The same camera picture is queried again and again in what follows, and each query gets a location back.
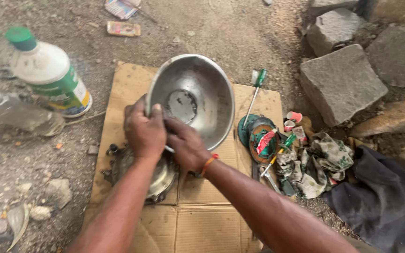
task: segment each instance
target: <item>flattened cardboard box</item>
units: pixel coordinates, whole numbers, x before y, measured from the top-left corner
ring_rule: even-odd
[[[85,227],[108,196],[111,184],[101,170],[109,170],[110,156],[105,154],[110,144],[125,142],[123,132],[124,107],[145,94],[156,68],[118,62],[104,121],[101,146],[89,204],[85,212]],[[254,87],[233,84],[235,119],[226,140],[214,151],[220,159],[251,176],[251,158],[237,137],[237,125],[246,115]],[[251,113],[270,118],[280,130],[282,108],[278,92],[261,89]],[[254,253],[262,243],[229,201],[206,179],[188,175],[183,184],[176,183],[166,199],[155,206],[145,206],[138,223],[130,252],[134,253]]]

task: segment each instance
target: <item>wrench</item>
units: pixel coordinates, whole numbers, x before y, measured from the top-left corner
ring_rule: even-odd
[[[273,187],[273,189],[279,193],[282,194],[281,191],[279,191],[278,186],[276,185],[276,183],[274,182],[273,178],[271,177],[270,173],[268,171],[264,171],[265,167],[262,166],[260,167],[260,172],[262,173],[261,177],[265,176],[268,179],[268,182],[270,183],[270,185]]]

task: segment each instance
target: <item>clutch cover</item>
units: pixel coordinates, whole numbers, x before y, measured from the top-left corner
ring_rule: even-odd
[[[128,146],[119,149],[117,145],[111,144],[107,154],[112,153],[115,157],[110,161],[112,168],[112,184],[115,185],[128,171],[134,162],[134,153]],[[177,166],[172,162],[171,157],[162,154],[154,169],[154,174],[146,194],[145,204],[157,204],[163,201],[166,194],[172,188],[178,177]]]

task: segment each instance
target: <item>hand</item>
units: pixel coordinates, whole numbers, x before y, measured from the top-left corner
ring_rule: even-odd
[[[177,118],[166,118],[165,124],[174,133],[167,134],[166,143],[174,149],[176,162],[187,171],[200,173],[212,155],[198,132]]]
[[[136,160],[147,158],[158,162],[166,143],[162,108],[155,104],[151,118],[144,115],[144,96],[124,110],[124,132]]]

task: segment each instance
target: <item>orange thread bracelet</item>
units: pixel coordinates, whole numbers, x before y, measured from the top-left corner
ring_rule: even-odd
[[[209,164],[211,164],[213,162],[213,160],[218,159],[218,157],[219,156],[218,156],[217,153],[212,154],[212,157],[209,160],[207,160],[206,164],[204,164],[204,167],[201,170],[201,174],[200,174],[201,176],[204,176],[204,174],[206,172],[206,169],[207,169],[207,166],[209,166]]]

